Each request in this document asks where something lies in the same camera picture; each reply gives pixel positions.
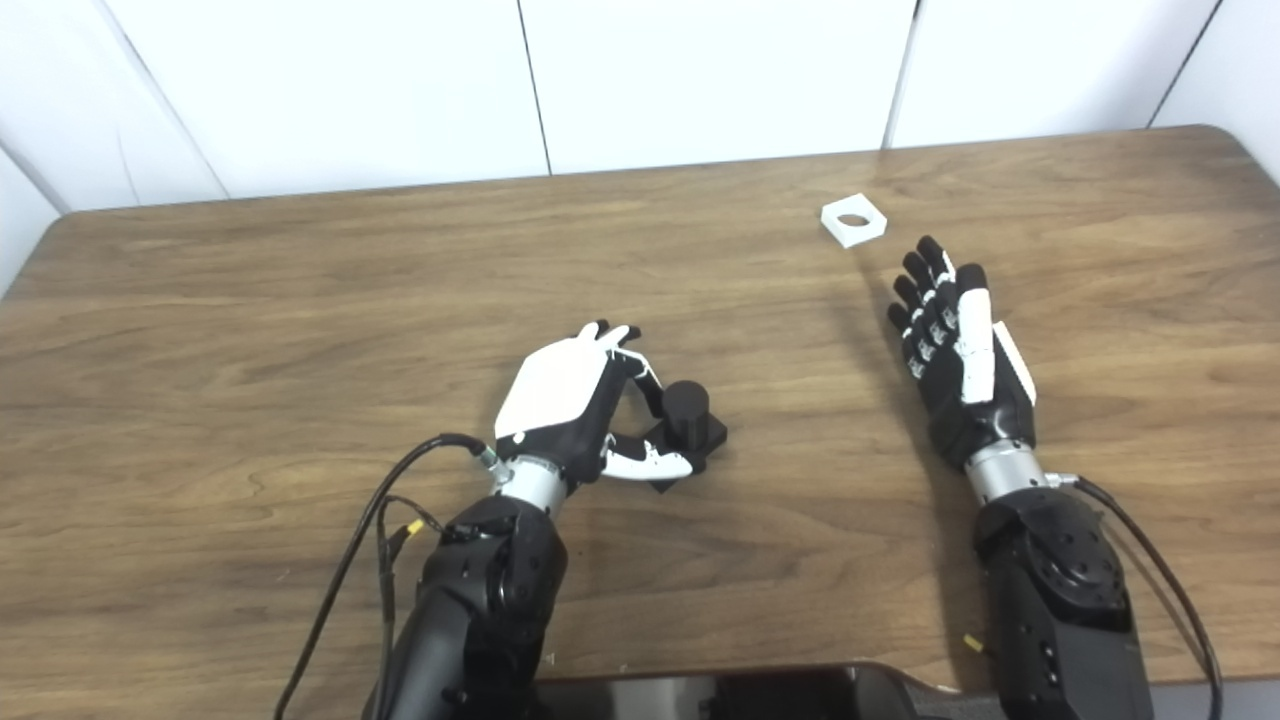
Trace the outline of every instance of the black base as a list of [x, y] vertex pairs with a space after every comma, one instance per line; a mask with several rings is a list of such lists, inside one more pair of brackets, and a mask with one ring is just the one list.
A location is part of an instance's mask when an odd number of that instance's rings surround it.
[[[681, 455], [689, 459], [694, 465], [694, 474], [701, 473], [707, 469], [707, 456], [716, 451], [719, 446], [724, 445], [728, 439], [728, 428], [724, 423], [721, 423], [716, 415], [710, 413], [707, 414], [707, 442], [698, 450], [686, 450], [684, 447], [676, 447], [668, 438], [667, 420], [663, 420], [653, 427], [644, 438], [653, 443], [659, 452], [672, 452], [678, 451]], [[671, 486], [678, 483], [680, 480], [649, 480], [653, 489], [658, 492], [667, 492]]]

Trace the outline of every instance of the panel seam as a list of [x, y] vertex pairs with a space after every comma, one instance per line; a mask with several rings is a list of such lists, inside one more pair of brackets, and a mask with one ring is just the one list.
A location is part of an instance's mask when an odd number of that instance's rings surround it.
[[547, 160], [547, 174], [552, 172], [552, 151], [547, 146], [547, 126], [543, 123], [543, 104], [538, 99], [538, 79], [534, 77], [534, 55], [529, 51], [529, 31], [525, 28], [525, 8], [516, 0], [516, 13], [520, 15], [520, 37], [525, 41], [525, 61], [529, 63], [529, 86], [534, 90], [534, 111], [538, 113], [538, 132], [543, 137], [543, 159]]
[[1196, 35], [1196, 40], [1192, 42], [1190, 49], [1187, 50], [1187, 55], [1183, 58], [1183, 64], [1178, 65], [1178, 72], [1174, 73], [1174, 79], [1169, 82], [1169, 87], [1165, 88], [1165, 94], [1160, 96], [1160, 102], [1156, 104], [1156, 111], [1152, 113], [1151, 119], [1147, 120], [1148, 129], [1156, 124], [1156, 118], [1158, 118], [1160, 111], [1165, 109], [1165, 102], [1167, 102], [1169, 96], [1174, 94], [1174, 86], [1178, 85], [1179, 78], [1183, 77], [1183, 70], [1185, 70], [1187, 64], [1192, 61], [1192, 55], [1194, 55], [1196, 49], [1199, 47], [1199, 41], [1204, 38], [1204, 32], [1208, 29], [1208, 26], [1213, 24], [1213, 18], [1217, 15], [1217, 9], [1221, 6], [1222, 0], [1213, 3], [1213, 9], [1208, 12], [1208, 17], [1204, 18], [1204, 24]]
[[209, 158], [205, 155], [205, 150], [200, 146], [198, 142], [196, 142], [196, 136], [191, 133], [191, 128], [187, 127], [187, 123], [182, 119], [182, 115], [178, 114], [178, 109], [173, 106], [173, 102], [169, 100], [169, 96], [165, 95], [164, 88], [160, 87], [160, 82], [151, 72], [151, 68], [147, 67], [147, 61], [142, 58], [142, 54], [138, 53], [137, 46], [133, 45], [133, 40], [129, 38], [129, 35], [127, 32], [124, 32], [124, 26], [120, 24], [120, 20], [115, 17], [115, 13], [106, 4], [106, 0], [93, 0], [93, 5], [97, 8], [99, 14], [102, 17], [102, 20], [106, 23], [108, 29], [115, 37], [115, 41], [120, 46], [120, 50], [124, 53], [127, 60], [133, 67], [134, 72], [138, 76], [138, 79], [141, 79], [142, 85], [145, 85], [147, 90], [151, 91], [151, 96], [156, 100], [161, 110], [169, 117], [169, 119], [178, 126], [178, 129], [182, 132], [182, 136], [187, 141], [187, 145], [196, 154], [196, 156], [200, 158], [200, 161], [205, 165], [205, 170], [209, 173], [210, 179], [214, 181], [214, 184], [218, 186], [218, 191], [221, 192], [223, 199], [224, 200], [230, 199], [230, 193], [227, 191], [227, 184], [223, 183], [223, 178], [218, 177], [218, 172], [214, 170], [212, 163], [210, 163]]
[[881, 140], [881, 150], [888, 150], [893, 145], [893, 133], [897, 131], [897, 118], [902, 110], [902, 96], [906, 94], [906, 74], [910, 70], [911, 50], [915, 46], [915, 31], [920, 26], [920, 12], [927, 0], [916, 0], [915, 9], [911, 10], [911, 26], [906, 29], [906, 42], [902, 45], [902, 63], [897, 68], [897, 82], [893, 83], [893, 99], [888, 105], [888, 118], [884, 120], [884, 137]]

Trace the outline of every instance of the white wall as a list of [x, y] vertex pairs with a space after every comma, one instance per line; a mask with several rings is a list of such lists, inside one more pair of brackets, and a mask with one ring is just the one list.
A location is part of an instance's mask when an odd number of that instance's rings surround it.
[[1213, 3], [923, 0], [890, 146], [1147, 127]]
[[232, 197], [547, 174], [515, 0], [106, 0]]
[[1156, 118], [1219, 126], [1280, 182], [1280, 3], [1224, 0]]
[[18, 270], [36, 247], [58, 211], [0, 151], [0, 295], [18, 277]]
[[552, 170], [881, 146], [914, 0], [526, 0]]
[[92, 0], [0, 1], [0, 143], [60, 211], [225, 197]]

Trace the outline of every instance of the black robotic finger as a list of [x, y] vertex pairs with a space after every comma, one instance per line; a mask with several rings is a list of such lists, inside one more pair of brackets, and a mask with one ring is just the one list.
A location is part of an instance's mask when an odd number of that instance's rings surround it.
[[951, 279], [955, 273], [955, 268], [951, 266], [951, 260], [947, 258], [947, 252], [942, 250], [938, 241], [933, 240], [933, 236], [927, 234], [922, 237], [920, 242], [916, 243], [915, 250], [928, 265], [928, 272], [933, 278], [934, 287], [938, 287]]
[[920, 292], [915, 288], [915, 283], [908, 279], [906, 275], [899, 275], [893, 281], [893, 292], [897, 292], [897, 296], [902, 299], [908, 313], [914, 315], [920, 309]]
[[645, 405], [649, 406], [649, 414], [654, 418], [662, 418], [662, 383], [649, 365], [649, 360], [639, 352], [620, 350], [609, 355], [609, 361], [620, 364], [626, 375], [636, 383], [640, 393], [644, 395]]
[[899, 334], [906, 334], [906, 331], [911, 328], [911, 314], [901, 302], [895, 302], [888, 306], [888, 322]]
[[947, 342], [947, 333], [941, 328], [934, 302], [925, 305], [911, 315], [911, 342], [915, 355], [925, 364], [933, 360]]
[[956, 292], [960, 297], [973, 290], [987, 290], [987, 272], [982, 265], [970, 263], [956, 270]]
[[915, 281], [915, 287], [922, 296], [933, 288], [933, 278], [929, 275], [929, 266], [925, 264], [924, 258], [920, 258], [915, 252], [908, 252], [902, 256], [902, 266], [906, 268], [908, 274]]
[[635, 325], [627, 325], [627, 327], [631, 329], [627, 331], [627, 334], [618, 341], [618, 347], [622, 347], [623, 345], [631, 342], [632, 340], [640, 340], [640, 328]]
[[913, 378], [920, 379], [924, 377], [927, 364], [920, 357], [919, 345], [915, 342], [913, 333], [902, 336], [902, 363], [906, 364], [906, 369], [911, 372]]

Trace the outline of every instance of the black cylinder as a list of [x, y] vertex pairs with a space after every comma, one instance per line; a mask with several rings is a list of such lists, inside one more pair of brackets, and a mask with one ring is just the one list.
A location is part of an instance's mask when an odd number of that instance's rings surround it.
[[700, 450], [707, 445], [710, 397], [707, 388], [692, 382], [672, 383], [662, 396], [667, 420], [667, 442], [676, 450]]

